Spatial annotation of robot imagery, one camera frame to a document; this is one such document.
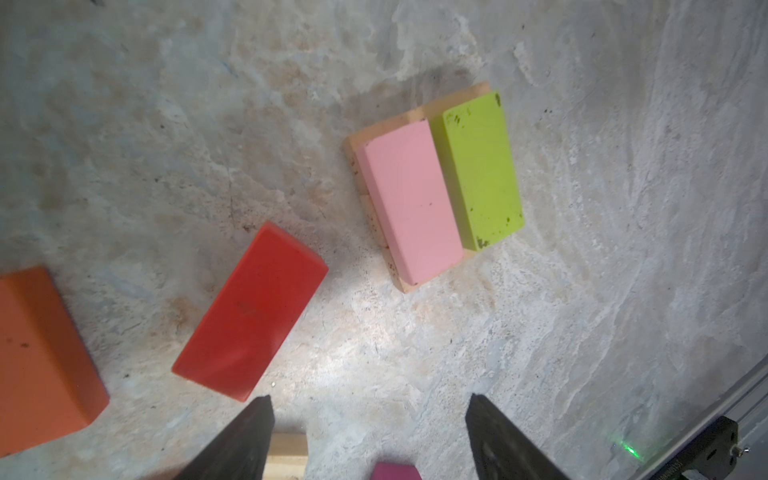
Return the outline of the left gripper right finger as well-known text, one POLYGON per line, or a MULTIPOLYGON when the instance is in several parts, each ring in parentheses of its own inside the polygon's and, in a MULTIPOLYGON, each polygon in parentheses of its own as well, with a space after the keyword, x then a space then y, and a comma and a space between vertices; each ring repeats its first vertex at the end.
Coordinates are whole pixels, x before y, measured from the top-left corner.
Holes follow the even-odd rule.
POLYGON ((486 396, 471 395, 465 422, 480 480, 568 479, 486 396))

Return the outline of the natural wood plank block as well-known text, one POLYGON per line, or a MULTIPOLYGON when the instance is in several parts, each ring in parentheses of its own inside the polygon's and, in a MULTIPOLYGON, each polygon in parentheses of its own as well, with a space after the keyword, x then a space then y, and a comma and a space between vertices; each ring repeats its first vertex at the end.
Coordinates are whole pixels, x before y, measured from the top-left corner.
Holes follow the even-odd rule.
POLYGON ((449 95, 445 95, 441 98, 433 100, 405 113, 391 117, 387 120, 363 128, 362 130, 359 130, 348 136, 342 143, 342 148, 352 170, 358 194, 368 195, 368 188, 361 173, 357 159, 358 151, 365 144, 406 125, 417 123, 422 120, 430 120, 450 108, 461 105, 467 101, 488 94, 490 92, 490 83, 488 81, 484 81, 449 95))

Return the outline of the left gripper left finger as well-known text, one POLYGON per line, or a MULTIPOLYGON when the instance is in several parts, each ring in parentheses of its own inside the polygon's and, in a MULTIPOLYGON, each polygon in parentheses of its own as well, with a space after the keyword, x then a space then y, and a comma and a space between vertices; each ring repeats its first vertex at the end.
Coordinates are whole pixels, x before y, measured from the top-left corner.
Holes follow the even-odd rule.
POLYGON ((255 398, 175 479, 261 480, 274 425, 271 397, 255 398))

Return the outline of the natural wood long block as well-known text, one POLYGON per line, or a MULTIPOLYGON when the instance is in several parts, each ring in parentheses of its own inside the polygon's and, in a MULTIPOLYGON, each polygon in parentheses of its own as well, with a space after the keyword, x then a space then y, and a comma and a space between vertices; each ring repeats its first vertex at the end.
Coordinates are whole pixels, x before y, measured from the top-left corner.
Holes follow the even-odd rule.
POLYGON ((450 265, 448 268, 440 271, 439 273, 429 277, 428 279, 424 280, 423 282, 416 283, 416 284, 410 284, 408 283, 401 275, 397 268, 396 262, 394 261, 394 257, 392 255, 390 246, 386 240, 386 237, 384 235, 384 232, 381 227, 381 223, 379 220, 379 217, 377 215, 375 205, 371 199, 371 196, 369 193, 364 193, 360 195, 360 202, 362 206, 362 210, 364 212, 364 215, 366 217, 366 220, 368 222, 368 226, 371 229, 372 235, 374 237, 374 240, 376 244, 380 247, 381 254, 384 258, 385 264, 388 268, 389 275, 395 285, 395 287, 402 292, 403 294, 409 294, 416 289, 420 288, 422 285, 430 282, 431 280, 439 277, 440 275, 450 271, 452 268, 460 265, 461 263, 464 263, 465 261, 474 258, 478 255, 477 252, 474 252, 472 250, 464 249, 463 250, 463 256, 462 258, 455 264, 450 265))

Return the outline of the lime green block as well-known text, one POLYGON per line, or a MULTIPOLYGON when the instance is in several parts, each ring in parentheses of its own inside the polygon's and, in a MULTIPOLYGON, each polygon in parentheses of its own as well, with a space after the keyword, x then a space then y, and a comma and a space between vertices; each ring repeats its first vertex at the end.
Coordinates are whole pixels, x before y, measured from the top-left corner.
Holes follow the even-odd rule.
POLYGON ((450 108, 429 126, 463 247, 479 252, 521 230, 525 219, 500 93, 450 108))

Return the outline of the pink wood block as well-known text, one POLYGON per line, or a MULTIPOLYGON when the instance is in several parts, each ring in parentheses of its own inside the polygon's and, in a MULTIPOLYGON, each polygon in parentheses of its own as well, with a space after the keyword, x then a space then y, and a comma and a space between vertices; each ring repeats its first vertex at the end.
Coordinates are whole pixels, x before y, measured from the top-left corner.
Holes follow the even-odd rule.
POLYGON ((458 264, 464 249, 428 122, 378 136, 357 156, 399 277, 418 285, 458 264))

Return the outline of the red arch block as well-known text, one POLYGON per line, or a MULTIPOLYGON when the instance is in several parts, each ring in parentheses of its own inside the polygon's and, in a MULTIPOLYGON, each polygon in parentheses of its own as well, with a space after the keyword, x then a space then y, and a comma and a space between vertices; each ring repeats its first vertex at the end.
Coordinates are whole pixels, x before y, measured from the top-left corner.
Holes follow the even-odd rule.
POLYGON ((265 222, 172 372, 246 401, 328 271, 317 253, 265 222))

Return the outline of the orange wood block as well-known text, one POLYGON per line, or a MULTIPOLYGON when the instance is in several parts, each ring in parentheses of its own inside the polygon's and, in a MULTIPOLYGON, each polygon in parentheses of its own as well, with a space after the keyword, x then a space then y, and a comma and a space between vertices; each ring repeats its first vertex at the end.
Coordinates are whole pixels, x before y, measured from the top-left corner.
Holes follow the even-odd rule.
POLYGON ((1 455, 90 426, 109 394, 43 266, 1 277, 1 455))

